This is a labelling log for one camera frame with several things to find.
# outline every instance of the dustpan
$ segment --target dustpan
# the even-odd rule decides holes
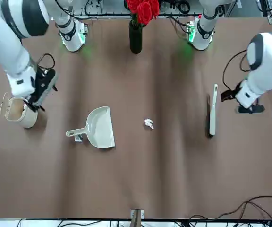
[[[86,134],[89,142],[97,148],[112,148],[115,146],[111,112],[108,106],[96,108],[90,112],[85,127],[69,130],[66,136]]]

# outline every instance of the dustpan handle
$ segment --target dustpan handle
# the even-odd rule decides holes
[[[81,135],[81,134],[86,134],[85,128],[69,130],[66,132],[66,136],[68,136],[68,137],[77,136],[77,135]]]

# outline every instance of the vase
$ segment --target vase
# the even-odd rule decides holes
[[[139,26],[135,29],[130,21],[128,26],[129,37],[130,37],[130,49],[134,54],[139,54],[142,50],[142,27]]]

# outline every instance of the red rose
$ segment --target red rose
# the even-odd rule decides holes
[[[149,2],[144,1],[137,7],[138,22],[147,25],[152,20],[152,10]]]
[[[159,15],[159,2],[158,0],[150,0],[152,16],[156,19],[156,16]]]
[[[131,13],[137,13],[137,7],[141,0],[127,0],[127,6],[130,8]]]

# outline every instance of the small bucket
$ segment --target small bucket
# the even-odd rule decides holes
[[[0,105],[0,114],[10,122],[19,123],[23,128],[31,128],[36,123],[38,112],[33,112],[22,98],[10,99],[6,92]]]

